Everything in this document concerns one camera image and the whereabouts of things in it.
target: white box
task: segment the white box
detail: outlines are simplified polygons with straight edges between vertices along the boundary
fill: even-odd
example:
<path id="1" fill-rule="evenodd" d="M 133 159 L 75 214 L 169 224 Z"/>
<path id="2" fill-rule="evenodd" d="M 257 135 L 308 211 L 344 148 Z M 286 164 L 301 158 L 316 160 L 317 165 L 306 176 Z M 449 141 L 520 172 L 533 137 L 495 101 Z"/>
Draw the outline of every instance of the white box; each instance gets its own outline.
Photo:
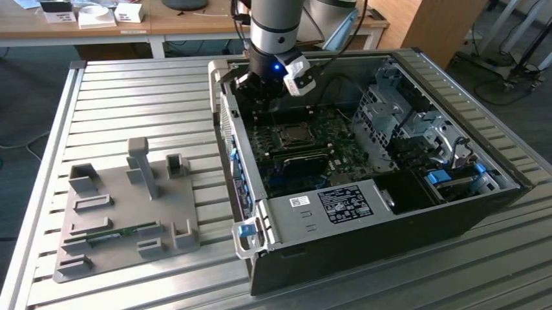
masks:
<path id="1" fill-rule="evenodd" d="M 44 17 L 48 23 L 71 23 L 76 21 L 75 13 L 71 12 L 44 12 Z"/>
<path id="2" fill-rule="evenodd" d="M 79 29 L 115 27 L 116 25 L 114 11 L 111 10 L 107 14 L 98 17 L 88 14 L 79 14 Z"/>
<path id="3" fill-rule="evenodd" d="M 122 23 L 142 23 L 145 10 L 139 3 L 119 3 L 115 9 L 115 18 Z"/>

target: table leg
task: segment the table leg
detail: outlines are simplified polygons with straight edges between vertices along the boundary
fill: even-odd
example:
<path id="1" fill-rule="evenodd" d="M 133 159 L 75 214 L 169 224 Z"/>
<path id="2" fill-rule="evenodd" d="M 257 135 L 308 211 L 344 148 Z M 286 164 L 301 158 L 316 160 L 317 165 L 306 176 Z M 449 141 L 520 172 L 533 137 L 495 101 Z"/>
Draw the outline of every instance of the table leg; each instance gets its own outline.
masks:
<path id="1" fill-rule="evenodd" d="M 384 33 L 384 28 L 373 28 L 366 36 L 366 42 L 364 43 L 364 50 L 376 50 L 378 48 L 381 34 Z"/>
<path id="2" fill-rule="evenodd" d="M 150 46 L 153 48 L 154 58 L 165 58 L 165 49 L 163 49 L 165 36 L 163 35 L 147 36 L 147 38 L 150 41 Z"/>

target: gray floor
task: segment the gray floor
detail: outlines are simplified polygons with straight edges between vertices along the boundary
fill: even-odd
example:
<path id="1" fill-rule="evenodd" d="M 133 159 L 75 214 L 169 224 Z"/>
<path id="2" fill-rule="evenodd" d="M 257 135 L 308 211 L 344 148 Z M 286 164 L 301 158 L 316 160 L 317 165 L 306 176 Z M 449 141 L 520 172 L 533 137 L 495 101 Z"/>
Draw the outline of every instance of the gray floor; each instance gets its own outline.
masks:
<path id="1" fill-rule="evenodd" d="M 483 13 L 476 30 L 485 33 L 500 15 L 496 12 Z M 519 22 L 511 17 L 504 30 L 496 38 L 489 51 L 497 50 L 497 44 L 507 35 L 509 27 Z M 521 52 L 535 38 L 539 29 L 531 29 L 519 42 L 515 51 Z M 221 53 L 225 42 L 187 42 L 173 46 L 183 56 L 215 55 Z M 239 52 L 239 43 L 233 41 L 230 51 Z M 533 62 L 539 63 L 552 50 L 552 37 L 544 41 Z M 71 46 L 12 48 L 6 59 L 0 60 L 0 144 L 12 145 L 28 141 L 50 129 L 58 100 L 62 93 L 70 62 L 79 55 Z M 495 75 L 461 61 L 448 69 L 449 74 L 468 91 Z M 539 87 L 529 97 L 508 107 L 487 105 L 512 130 L 536 149 L 543 157 L 552 161 L 552 88 L 550 83 Z M 483 95 L 496 102 L 505 102 L 524 94 L 525 88 L 519 87 L 513 93 L 504 94 L 500 85 L 491 85 L 481 90 Z M 46 138 L 34 143 L 34 150 L 42 154 Z M 18 236 L 19 227 L 31 195 L 39 162 L 26 149 L 0 150 L 4 166 L 0 168 L 0 238 Z M 0 286 L 11 259 L 15 242 L 0 242 Z"/>

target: blue latch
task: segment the blue latch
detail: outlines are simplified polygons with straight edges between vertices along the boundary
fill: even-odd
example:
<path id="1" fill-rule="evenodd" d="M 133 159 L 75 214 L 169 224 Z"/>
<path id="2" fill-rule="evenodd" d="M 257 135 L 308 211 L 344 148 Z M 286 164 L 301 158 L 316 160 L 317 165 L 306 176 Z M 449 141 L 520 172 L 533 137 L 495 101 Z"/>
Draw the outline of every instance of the blue latch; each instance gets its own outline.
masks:
<path id="1" fill-rule="evenodd" d="M 238 227 L 238 236 L 241 238 L 254 236 L 257 234 L 255 224 L 245 224 Z"/>
<path id="2" fill-rule="evenodd" d="M 481 163 L 476 164 L 476 171 L 483 174 L 487 171 L 485 166 Z"/>
<path id="3" fill-rule="evenodd" d="M 432 171 L 428 174 L 428 179 L 432 182 L 432 184 L 437 184 L 437 183 L 447 182 L 447 181 L 452 180 L 452 178 L 451 178 L 451 176 L 449 176 L 449 174 L 447 173 L 445 170 Z"/>

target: cable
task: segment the cable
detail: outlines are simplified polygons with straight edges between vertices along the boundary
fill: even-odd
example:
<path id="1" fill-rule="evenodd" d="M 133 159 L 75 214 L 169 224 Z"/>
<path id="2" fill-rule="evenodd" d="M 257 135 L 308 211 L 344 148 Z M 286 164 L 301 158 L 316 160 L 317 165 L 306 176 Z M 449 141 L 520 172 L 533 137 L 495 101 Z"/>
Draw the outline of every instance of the cable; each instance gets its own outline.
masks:
<path id="1" fill-rule="evenodd" d="M 198 47 L 198 50 L 195 50 L 195 52 L 194 52 L 195 54 L 199 53 L 201 48 L 203 47 L 203 44 L 205 44 L 205 43 L 206 43 L 206 40 L 202 40 L 202 41 L 201 41 L 201 44 L 199 44 L 199 47 Z"/>
<path id="2" fill-rule="evenodd" d="M 358 23 L 357 29 L 353 32 L 352 37 L 349 38 L 349 42 L 345 44 L 345 47 L 342 48 L 342 50 L 340 51 L 340 53 L 337 53 L 334 55 L 334 57 L 332 57 L 332 59 L 329 61 L 326 61 L 326 63 L 321 66 L 322 71 L 328 68 L 328 66 L 330 65 L 330 63 L 333 63 L 336 61 L 337 58 L 340 58 L 342 56 L 342 54 L 345 53 L 346 49 L 349 48 L 349 46 L 353 43 L 353 40 L 358 34 L 358 31 L 361 30 L 362 27 L 362 23 L 364 23 L 364 18 L 366 17 L 366 9 L 369 7 L 369 0 L 364 0 L 364 8 L 362 8 L 362 18 L 361 18 L 361 22 Z"/>
<path id="3" fill-rule="evenodd" d="M 533 10 L 533 8 L 535 8 L 535 6 L 536 6 L 536 4 L 537 4 L 539 2 L 541 2 L 541 0 L 536 0 L 536 1 L 535 1 L 533 5 L 532 5 L 532 7 L 529 8 L 529 11 L 527 11 L 527 13 L 529 13 L 529 12 Z M 503 45 L 504 45 L 504 43 L 507 42 L 507 40 L 509 39 L 509 36 L 512 35 L 512 32 L 515 31 L 515 29 L 520 26 L 520 24 L 521 24 L 523 22 L 524 22 L 524 19 L 512 27 L 512 29 L 509 29 L 508 35 L 507 35 L 507 37 L 504 38 L 503 42 L 500 42 L 500 45 L 499 45 L 499 51 L 500 51 L 500 52 L 503 51 Z"/>
<path id="4" fill-rule="evenodd" d="M 473 47 L 476 48 L 477 57 L 481 57 L 480 49 L 477 48 L 477 43 L 476 43 L 476 23 L 472 24 L 472 42 L 473 42 Z"/>
<path id="5" fill-rule="evenodd" d="M 10 47 L 7 47 L 7 51 L 4 52 L 4 55 L 0 57 L 0 59 L 4 59 L 8 56 L 10 53 Z"/>
<path id="6" fill-rule="evenodd" d="M 338 108 L 336 109 L 336 111 L 344 116 L 344 118 L 345 118 L 348 121 L 353 122 L 352 119 L 344 114 L 344 112 L 342 112 Z"/>
<path id="7" fill-rule="evenodd" d="M 400 122 L 398 126 L 393 129 L 393 132 L 390 133 L 390 139 L 394 139 L 400 130 L 404 128 L 404 126 L 407 125 L 408 120 L 411 119 L 411 116 L 415 114 L 416 109 L 411 109 L 411 111 L 408 111 L 405 118 L 402 119 L 402 121 Z"/>
<path id="8" fill-rule="evenodd" d="M 306 7 L 304 7 L 304 12 L 305 12 L 306 16 L 309 17 L 309 20 L 310 20 L 310 22 L 313 23 L 314 27 L 317 28 L 318 35 L 320 35 L 320 38 L 321 38 L 321 39 L 320 39 L 320 40 L 321 40 L 320 42 L 325 42 L 325 41 L 326 41 L 325 34 L 324 34 L 322 30 L 320 29 L 318 24 L 317 24 L 317 22 L 314 21 L 313 16 L 310 15 L 310 12 L 309 12 L 309 10 L 308 10 Z"/>
<path id="9" fill-rule="evenodd" d="M 336 73 L 328 78 L 326 83 L 322 86 L 324 91 L 320 93 L 320 96 L 318 96 L 317 101 L 314 102 L 313 108 L 316 108 L 318 104 L 322 102 L 326 91 L 330 88 L 330 84 L 336 79 L 345 79 L 346 81 L 349 81 L 357 87 L 358 91 L 362 93 L 362 96 L 368 96 L 366 92 L 362 89 L 362 86 L 349 76 L 346 76 L 342 73 Z"/>
<path id="10" fill-rule="evenodd" d="M 238 12 L 238 5 L 237 5 L 237 0 L 231 0 L 230 1 L 230 13 L 233 15 L 233 21 L 234 21 L 234 28 L 235 28 L 235 33 L 238 34 L 238 38 L 242 41 L 243 44 L 243 48 L 247 49 L 246 43 L 245 43 L 245 36 L 242 36 L 242 33 L 239 32 L 238 29 L 238 22 L 235 20 L 235 17 L 238 16 L 239 12 Z"/>
<path id="11" fill-rule="evenodd" d="M 43 159 L 40 158 L 40 156 L 34 152 L 34 150 L 31 150 L 31 144 L 39 140 L 42 137 L 47 136 L 50 134 L 50 131 L 44 132 L 42 135 L 36 136 L 35 138 L 32 138 L 31 140 L 28 140 L 27 143 L 20 144 L 20 145 L 0 145 L 0 149 L 3 150 L 11 150 L 11 149 L 19 149 L 22 147 L 26 147 L 27 151 L 36 157 L 36 159 L 39 161 L 43 161 Z"/>
<path id="12" fill-rule="evenodd" d="M 14 242 L 18 241 L 18 237 L 0 237 L 0 242 Z"/>
<path id="13" fill-rule="evenodd" d="M 532 94 L 532 93 L 529 92 L 529 93 L 524 94 L 523 96 L 520 96 L 520 97 L 517 97 L 517 98 L 507 101 L 505 103 L 496 103 L 496 102 L 488 100 L 488 99 L 487 99 L 485 97 L 483 97 L 483 95 L 479 93 L 479 88 L 480 88 L 481 86 L 484 86 L 484 85 L 489 85 L 489 84 L 495 83 L 495 82 L 499 81 L 499 80 L 501 80 L 501 77 L 497 77 L 496 79 L 493 79 L 493 80 L 491 80 L 491 81 L 483 82 L 481 84 L 476 85 L 476 87 L 473 87 L 473 93 L 475 93 L 476 96 L 477 96 L 484 102 L 487 102 L 489 105 L 495 105 L 495 106 L 497 106 L 497 107 L 505 107 L 507 105 L 511 105 L 511 104 L 516 103 L 519 100 L 524 99 L 525 97 L 528 97 L 528 96 Z"/>

